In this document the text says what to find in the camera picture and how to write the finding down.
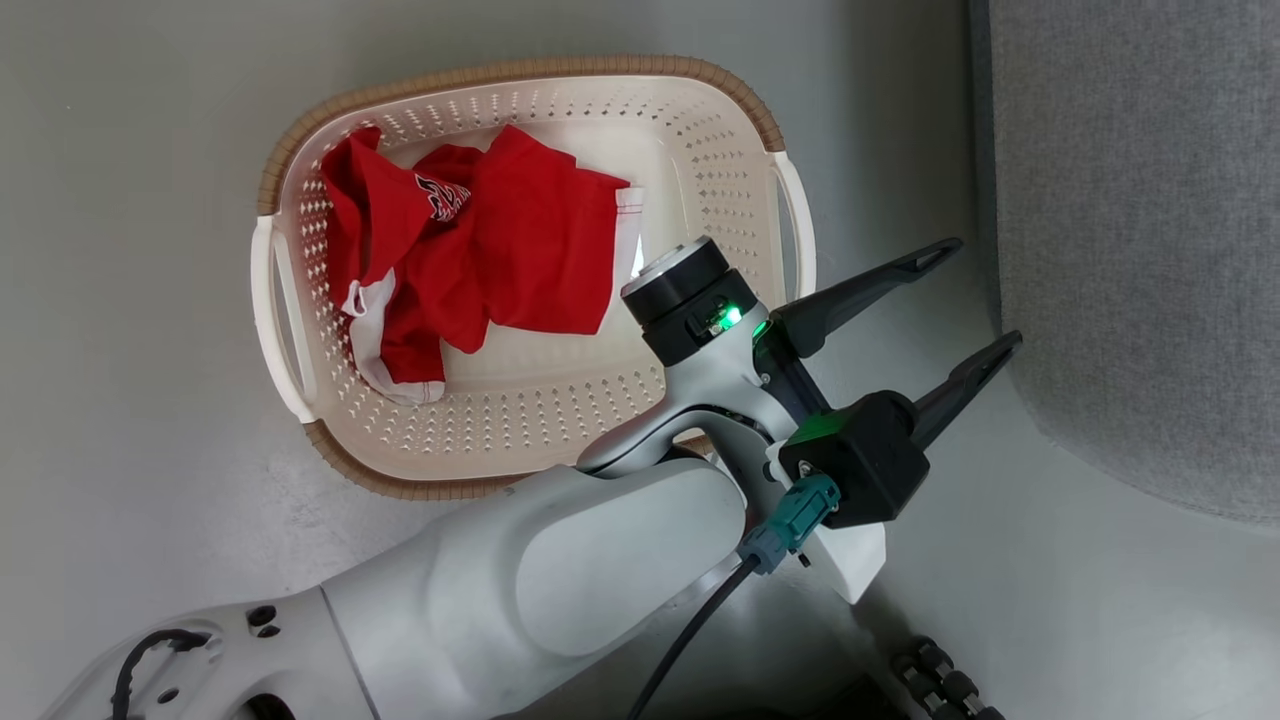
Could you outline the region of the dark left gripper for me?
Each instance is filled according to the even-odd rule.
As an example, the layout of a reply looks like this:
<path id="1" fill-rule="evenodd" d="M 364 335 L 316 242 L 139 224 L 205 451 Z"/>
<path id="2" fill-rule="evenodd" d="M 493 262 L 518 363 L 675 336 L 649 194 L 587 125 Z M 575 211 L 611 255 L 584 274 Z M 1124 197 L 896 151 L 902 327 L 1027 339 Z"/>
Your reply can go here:
<path id="1" fill-rule="evenodd" d="M 946 238 L 837 284 L 797 299 L 774 311 L 753 332 L 753 365 L 764 391 L 777 400 L 797 427 L 832 410 L 804 365 L 826 346 L 828 336 L 891 291 L 924 278 L 964 247 Z M 946 380 L 915 401 L 911 442 L 929 448 L 959 414 L 1006 368 L 1023 345 L 1021 332 L 1009 332 L 957 364 Z"/>

